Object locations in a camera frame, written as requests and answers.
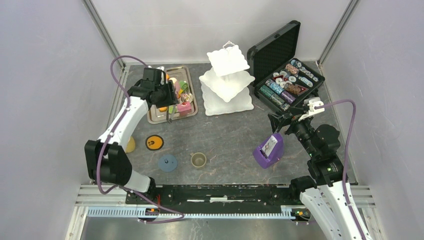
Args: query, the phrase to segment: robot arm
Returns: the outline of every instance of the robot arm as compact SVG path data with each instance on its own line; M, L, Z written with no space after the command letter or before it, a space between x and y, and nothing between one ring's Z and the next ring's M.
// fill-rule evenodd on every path
M149 194L150 189L155 187L153 179L133 170L124 149L127 148L128 141L137 124L152 105L156 105L158 108L175 105L177 97L173 83L171 81L165 83L166 73L162 69L147 67L144 69L143 78L128 91L129 107L127 107L128 99L125 99L123 107L112 124L97 140L87 141L84 151L88 176L92 180L96 180L101 147L110 136L102 156L101 181ZM119 125L111 132L117 122Z
M290 127L285 134L295 134L311 157L307 162L311 176L298 177L290 183L293 197L308 208L327 239L359 240L362 236L358 225L365 237L371 239L355 205L350 184L343 181L344 166L336 154L340 147L340 132L327 124L316 130L310 125L312 116L323 112L324 108L316 109L320 106L323 102L319 97L309 98L304 101L302 109L307 113L301 114L300 109L294 109L292 112L297 115L289 116ZM343 184L350 203L345 197Z

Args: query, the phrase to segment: black circle sticker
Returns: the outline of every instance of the black circle sticker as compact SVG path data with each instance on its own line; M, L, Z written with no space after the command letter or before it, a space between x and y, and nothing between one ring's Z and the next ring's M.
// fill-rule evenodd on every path
M164 146L164 139L159 135L151 135L146 138L146 147L150 151L156 151Z

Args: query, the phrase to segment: small cup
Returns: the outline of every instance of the small cup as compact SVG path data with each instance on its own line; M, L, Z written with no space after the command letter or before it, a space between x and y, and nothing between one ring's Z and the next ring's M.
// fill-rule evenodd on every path
M201 168L206 164L206 156L201 152L190 153L191 155L191 164L195 168Z

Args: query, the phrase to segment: white tiered stand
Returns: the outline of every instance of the white tiered stand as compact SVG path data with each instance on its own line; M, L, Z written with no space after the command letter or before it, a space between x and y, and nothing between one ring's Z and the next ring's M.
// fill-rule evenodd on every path
M222 49L208 52L212 68L200 76L207 116L252 110L248 85L255 80L238 45L228 41Z

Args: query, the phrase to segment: black linear rail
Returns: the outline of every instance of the black linear rail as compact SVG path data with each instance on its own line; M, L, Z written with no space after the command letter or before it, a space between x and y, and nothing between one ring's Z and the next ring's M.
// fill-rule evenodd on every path
M281 205L303 205L292 199L288 185L278 184L162 185L156 195L162 206L185 214L271 214L281 213ZM242 202L210 202L224 197ZM127 194L125 203L148 204L134 193Z

